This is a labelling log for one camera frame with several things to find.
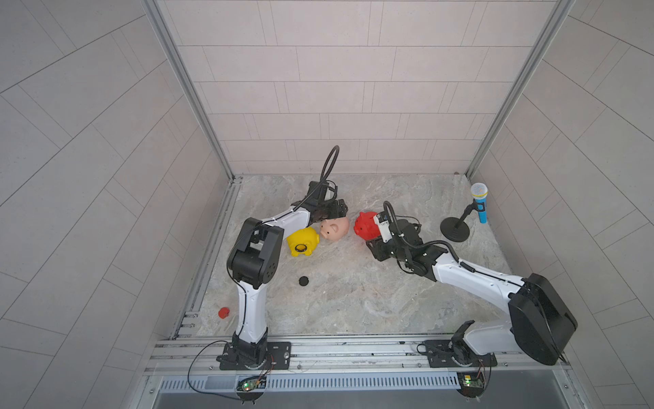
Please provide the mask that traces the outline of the pink piggy bank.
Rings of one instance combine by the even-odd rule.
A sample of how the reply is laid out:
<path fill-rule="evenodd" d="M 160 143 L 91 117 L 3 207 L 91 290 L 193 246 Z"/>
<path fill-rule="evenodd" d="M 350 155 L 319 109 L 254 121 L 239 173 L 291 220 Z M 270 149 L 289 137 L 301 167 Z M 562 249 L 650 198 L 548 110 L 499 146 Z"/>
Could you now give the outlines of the pink piggy bank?
<path fill-rule="evenodd" d="M 347 217 L 326 219 L 320 223 L 320 235 L 325 239 L 336 242 L 346 236 L 350 227 Z"/>

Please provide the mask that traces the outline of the yellow piggy bank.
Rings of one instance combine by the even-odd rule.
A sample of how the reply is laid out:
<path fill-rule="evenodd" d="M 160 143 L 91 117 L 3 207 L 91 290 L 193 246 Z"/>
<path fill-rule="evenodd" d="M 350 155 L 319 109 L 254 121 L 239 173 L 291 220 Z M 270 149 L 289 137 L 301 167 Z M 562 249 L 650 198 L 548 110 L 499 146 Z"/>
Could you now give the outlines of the yellow piggy bank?
<path fill-rule="evenodd" d="M 320 235 L 312 228 L 303 228 L 287 238 L 287 244 L 293 257 L 311 256 L 320 243 Z"/>

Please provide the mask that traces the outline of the red piggy bank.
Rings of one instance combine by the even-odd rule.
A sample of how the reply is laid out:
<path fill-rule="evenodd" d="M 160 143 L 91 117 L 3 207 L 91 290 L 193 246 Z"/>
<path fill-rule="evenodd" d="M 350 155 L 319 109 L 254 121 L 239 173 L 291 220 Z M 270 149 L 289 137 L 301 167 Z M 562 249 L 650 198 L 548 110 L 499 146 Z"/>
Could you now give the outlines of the red piggy bank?
<path fill-rule="evenodd" d="M 366 211 L 359 213 L 354 223 L 354 233 L 365 241 L 374 240 L 381 236 L 380 229 L 376 224 L 377 213 Z"/>

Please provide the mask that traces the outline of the red round plug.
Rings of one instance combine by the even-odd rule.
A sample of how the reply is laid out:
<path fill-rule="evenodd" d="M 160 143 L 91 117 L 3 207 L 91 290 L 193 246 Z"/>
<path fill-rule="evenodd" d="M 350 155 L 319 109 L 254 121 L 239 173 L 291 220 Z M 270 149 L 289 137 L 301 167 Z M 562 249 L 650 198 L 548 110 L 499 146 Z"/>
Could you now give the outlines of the red round plug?
<path fill-rule="evenodd" d="M 227 307 L 223 307 L 219 310 L 218 315 L 222 320 L 225 320 L 230 315 L 230 309 Z"/>

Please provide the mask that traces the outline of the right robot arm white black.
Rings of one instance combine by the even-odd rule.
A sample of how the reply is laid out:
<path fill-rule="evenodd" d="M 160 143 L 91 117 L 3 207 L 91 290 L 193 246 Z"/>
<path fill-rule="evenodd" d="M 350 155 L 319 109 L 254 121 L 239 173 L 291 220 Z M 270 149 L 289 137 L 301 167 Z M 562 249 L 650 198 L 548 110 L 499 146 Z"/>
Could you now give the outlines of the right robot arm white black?
<path fill-rule="evenodd" d="M 389 258 L 407 274 L 455 286 L 505 313 L 492 322 L 464 322 L 439 353 L 459 366 L 472 366 L 495 353 L 524 353 L 553 366 L 577 330 L 577 320 L 551 283 L 540 274 L 524 278 L 503 274 L 456 255 L 450 243 L 425 243 L 417 227 L 390 220 L 384 212 L 372 218 L 380 234 L 366 245 L 378 261 Z"/>

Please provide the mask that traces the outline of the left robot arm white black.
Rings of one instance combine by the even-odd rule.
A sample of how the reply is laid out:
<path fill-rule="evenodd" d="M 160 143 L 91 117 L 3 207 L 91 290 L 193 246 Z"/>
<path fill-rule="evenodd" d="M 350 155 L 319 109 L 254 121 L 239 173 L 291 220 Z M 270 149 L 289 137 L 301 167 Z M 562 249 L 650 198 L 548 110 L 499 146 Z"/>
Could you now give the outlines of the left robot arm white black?
<path fill-rule="evenodd" d="M 337 197 L 337 186 L 311 182 L 308 196 L 277 216 L 248 218 L 228 256 L 227 270 L 238 288 L 238 325 L 230 350 L 245 366 L 259 367 L 267 359 L 267 285 L 279 267 L 284 243 L 291 255 L 310 256 L 327 235 L 313 225 L 332 225 L 347 216 L 347 205 Z"/>

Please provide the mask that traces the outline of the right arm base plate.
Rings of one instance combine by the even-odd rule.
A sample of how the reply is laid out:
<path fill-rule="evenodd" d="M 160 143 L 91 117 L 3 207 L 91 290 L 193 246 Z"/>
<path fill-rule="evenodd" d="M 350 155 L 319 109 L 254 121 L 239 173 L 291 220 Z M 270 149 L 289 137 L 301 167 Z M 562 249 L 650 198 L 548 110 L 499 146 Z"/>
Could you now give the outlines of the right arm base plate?
<path fill-rule="evenodd" d="M 417 353 L 427 357 L 431 368 L 497 366 L 494 354 L 477 355 L 463 341 L 426 340 L 417 346 Z"/>

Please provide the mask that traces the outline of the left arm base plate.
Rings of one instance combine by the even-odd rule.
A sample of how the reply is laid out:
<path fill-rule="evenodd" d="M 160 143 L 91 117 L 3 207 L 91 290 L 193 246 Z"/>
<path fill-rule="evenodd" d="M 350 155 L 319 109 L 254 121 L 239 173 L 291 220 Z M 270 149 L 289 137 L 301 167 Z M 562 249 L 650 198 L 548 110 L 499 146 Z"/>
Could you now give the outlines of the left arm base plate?
<path fill-rule="evenodd" d="M 287 370 L 290 367 L 291 347 L 289 342 L 263 340 L 252 344 L 236 340 L 228 344 L 216 360 L 223 371 Z"/>

